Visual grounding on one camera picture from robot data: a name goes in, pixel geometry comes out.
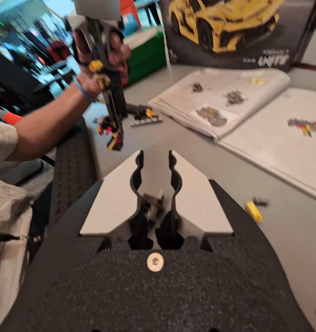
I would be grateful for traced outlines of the person's left forearm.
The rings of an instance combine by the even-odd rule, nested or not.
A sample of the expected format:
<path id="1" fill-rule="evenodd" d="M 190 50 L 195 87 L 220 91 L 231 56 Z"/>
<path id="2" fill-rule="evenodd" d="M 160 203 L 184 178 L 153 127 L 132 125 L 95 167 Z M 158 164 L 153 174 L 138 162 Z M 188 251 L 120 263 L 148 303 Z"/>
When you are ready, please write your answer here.
<path id="1" fill-rule="evenodd" d="M 18 142 L 6 161 L 30 161 L 53 150 L 78 123 L 91 102 L 73 82 L 60 97 L 14 125 Z"/>

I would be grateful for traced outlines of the grey gear housing piece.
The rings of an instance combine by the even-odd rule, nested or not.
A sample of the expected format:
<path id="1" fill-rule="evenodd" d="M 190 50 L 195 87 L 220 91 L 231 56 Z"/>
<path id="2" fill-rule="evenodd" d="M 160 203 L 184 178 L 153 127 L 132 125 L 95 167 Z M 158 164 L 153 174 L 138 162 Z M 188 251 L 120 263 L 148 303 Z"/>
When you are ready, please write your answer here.
<path id="1" fill-rule="evenodd" d="M 144 193 L 142 195 L 143 213 L 149 223 L 156 223 L 164 212 L 164 190 L 160 189 L 156 196 Z"/>

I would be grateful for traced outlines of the white paper sheet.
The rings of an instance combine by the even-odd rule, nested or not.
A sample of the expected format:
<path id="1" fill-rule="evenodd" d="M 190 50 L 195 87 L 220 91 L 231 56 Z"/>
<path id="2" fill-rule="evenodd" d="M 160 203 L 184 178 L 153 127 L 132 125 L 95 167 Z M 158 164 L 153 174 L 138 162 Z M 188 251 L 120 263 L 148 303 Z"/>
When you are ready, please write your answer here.
<path id="1" fill-rule="evenodd" d="M 142 27 L 139 31 L 125 37 L 123 43 L 128 45 L 131 50 L 134 50 L 153 39 L 158 32 L 159 28 L 156 26 Z"/>

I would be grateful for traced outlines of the black office chair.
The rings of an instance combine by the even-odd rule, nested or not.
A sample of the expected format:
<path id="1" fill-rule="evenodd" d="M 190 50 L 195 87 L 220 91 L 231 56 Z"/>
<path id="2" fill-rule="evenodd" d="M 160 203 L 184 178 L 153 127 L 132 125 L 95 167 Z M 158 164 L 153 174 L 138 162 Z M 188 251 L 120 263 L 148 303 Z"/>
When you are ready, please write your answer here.
<path id="1" fill-rule="evenodd" d="M 54 100 L 48 85 L 24 71 L 0 53 L 0 86 L 16 95 L 34 109 Z"/>

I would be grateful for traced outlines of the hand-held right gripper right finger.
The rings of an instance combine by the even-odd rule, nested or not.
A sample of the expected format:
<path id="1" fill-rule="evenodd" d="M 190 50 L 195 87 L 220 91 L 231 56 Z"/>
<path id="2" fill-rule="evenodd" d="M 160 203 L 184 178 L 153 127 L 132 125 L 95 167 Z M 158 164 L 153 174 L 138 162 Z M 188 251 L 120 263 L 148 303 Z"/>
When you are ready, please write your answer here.
<path id="1" fill-rule="evenodd" d="M 182 237 L 232 235 L 233 229 L 209 179 L 176 151 L 169 151 L 171 228 Z"/>

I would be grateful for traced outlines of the orange padded bar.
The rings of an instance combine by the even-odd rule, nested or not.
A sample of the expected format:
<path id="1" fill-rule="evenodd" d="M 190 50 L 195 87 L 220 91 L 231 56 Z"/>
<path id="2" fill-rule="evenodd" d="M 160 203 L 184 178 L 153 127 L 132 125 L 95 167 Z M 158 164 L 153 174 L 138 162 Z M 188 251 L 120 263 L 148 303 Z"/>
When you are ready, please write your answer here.
<path id="1" fill-rule="evenodd" d="M 0 109 L 0 121 L 13 126 L 21 120 L 21 116 L 8 112 L 7 110 Z"/>

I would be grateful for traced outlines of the blue wristband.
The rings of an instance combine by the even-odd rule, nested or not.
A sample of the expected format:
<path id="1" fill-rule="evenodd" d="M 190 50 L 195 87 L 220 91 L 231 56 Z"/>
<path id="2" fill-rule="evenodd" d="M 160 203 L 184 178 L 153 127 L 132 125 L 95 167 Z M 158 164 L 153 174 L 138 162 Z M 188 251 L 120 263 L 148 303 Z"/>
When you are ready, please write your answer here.
<path id="1" fill-rule="evenodd" d="M 93 99 L 81 86 L 81 84 L 78 81 L 77 76 L 73 76 L 73 82 L 76 85 L 76 87 L 78 88 L 78 90 L 81 92 L 81 94 L 90 102 L 90 103 L 96 103 L 96 99 Z"/>

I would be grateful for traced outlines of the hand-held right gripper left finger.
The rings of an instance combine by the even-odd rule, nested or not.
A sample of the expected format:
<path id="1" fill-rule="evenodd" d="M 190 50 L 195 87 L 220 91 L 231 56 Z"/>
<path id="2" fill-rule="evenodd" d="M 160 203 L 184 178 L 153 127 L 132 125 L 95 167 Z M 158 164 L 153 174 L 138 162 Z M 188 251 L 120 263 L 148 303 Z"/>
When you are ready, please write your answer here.
<path id="1" fill-rule="evenodd" d="M 143 224 L 142 183 L 144 152 L 138 150 L 102 180 L 80 230 L 81 236 L 136 236 Z"/>

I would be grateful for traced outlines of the yellow toy liftarm piece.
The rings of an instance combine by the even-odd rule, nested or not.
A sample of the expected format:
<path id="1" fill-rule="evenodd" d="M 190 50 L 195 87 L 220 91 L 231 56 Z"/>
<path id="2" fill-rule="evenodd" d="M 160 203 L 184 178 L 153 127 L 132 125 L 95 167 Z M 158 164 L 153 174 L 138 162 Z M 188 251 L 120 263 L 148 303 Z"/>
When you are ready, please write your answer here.
<path id="1" fill-rule="evenodd" d="M 247 201 L 245 207 L 248 214 L 256 223 L 263 221 L 263 217 L 253 201 Z"/>

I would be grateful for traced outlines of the person's left hand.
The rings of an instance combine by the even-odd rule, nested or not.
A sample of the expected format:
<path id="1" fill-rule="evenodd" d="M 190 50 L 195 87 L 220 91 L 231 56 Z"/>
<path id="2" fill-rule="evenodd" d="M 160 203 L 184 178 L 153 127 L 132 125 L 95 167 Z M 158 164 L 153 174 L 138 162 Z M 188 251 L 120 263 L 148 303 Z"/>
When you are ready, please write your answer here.
<path id="1" fill-rule="evenodd" d="M 112 29 L 110 32 L 110 52 L 109 63 L 115 70 L 120 70 L 122 84 L 127 84 L 129 80 L 127 60 L 130 58 L 131 49 L 127 44 L 124 44 L 120 35 Z M 73 32 L 73 40 L 77 48 L 77 55 L 80 61 L 79 67 L 81 73 L 78 75 L 78 82 L 82 88 L 95 99 L 100 93 L 101 89 L 98 80 L 94 78 L 90 71 L 88 64 L 91 61 L 90 49 L 85 40 L 84 34 L 80 30 Z"/>

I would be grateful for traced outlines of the brick-built car chassis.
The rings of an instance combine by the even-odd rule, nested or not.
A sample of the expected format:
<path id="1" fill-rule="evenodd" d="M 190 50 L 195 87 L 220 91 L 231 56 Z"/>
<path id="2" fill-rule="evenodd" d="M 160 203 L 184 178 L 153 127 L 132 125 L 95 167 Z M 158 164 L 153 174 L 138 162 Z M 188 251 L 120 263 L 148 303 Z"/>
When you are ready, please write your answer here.
<path id="1" fill-rule="evenodd" d="M 110 135 L 107 148 L 110 151 L 121 151 L 124 143 L 122 122 L 127 118 L 121 72 L 110 65 L 104 45 L 93 48 L 89 69 L 99 82 L 108 111 L 108 116 L 104 117 L 100 125 L 101 132 Z"/>

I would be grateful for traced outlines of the green plastic bin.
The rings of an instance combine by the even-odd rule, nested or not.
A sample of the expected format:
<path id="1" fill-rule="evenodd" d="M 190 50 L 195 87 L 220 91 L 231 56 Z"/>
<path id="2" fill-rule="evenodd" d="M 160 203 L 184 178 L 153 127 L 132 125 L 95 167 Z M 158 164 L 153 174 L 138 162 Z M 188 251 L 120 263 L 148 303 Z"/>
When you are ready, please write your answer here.
<path id="1" fill-rule="evenodd" d="M 127 64 L 129 72 L 127 86 L 131 86 L 167 66 L 162 28 L 159 28 L 159 32 L 153 39 L 131 50 Z"/>

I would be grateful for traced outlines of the black perforated pad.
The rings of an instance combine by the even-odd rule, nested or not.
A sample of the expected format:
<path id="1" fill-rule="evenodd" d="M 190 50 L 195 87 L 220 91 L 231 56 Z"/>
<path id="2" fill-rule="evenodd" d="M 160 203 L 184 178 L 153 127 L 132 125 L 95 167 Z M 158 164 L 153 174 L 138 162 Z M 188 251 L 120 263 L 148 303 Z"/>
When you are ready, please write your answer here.
<path id="1" fill-rule="evenodd" d="M 97 180 L 89 131 L 81 117 L 57 145 L 49 226 L 53 227 Z"/>

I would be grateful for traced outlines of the building instruction booklet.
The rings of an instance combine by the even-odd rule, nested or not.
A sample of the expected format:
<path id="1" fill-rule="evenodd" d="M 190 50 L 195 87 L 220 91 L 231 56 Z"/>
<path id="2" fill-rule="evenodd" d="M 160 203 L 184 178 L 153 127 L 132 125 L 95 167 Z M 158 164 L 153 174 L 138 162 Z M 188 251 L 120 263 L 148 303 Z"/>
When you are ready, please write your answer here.
<path id="1" fill-rule="evenodd" d="M 283 71 L 196 70 L 148 104 L 316 198 L 316 91 Z"/>

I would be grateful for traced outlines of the brick-built engine block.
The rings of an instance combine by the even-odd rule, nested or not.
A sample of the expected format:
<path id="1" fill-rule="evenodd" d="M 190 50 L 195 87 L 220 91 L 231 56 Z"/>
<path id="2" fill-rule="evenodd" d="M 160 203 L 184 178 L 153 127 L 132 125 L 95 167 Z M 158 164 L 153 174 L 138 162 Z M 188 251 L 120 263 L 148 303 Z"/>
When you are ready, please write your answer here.
<path id="1" fill-rule="evenodd" d="M 131 128 L 163 123 L 163 119 L 154 114 L 152 108 L 149 106 L 127 103 L 126 107 L 127 113 L 132 115 L 134 119 L 134 121 L 130 124 Z"/>

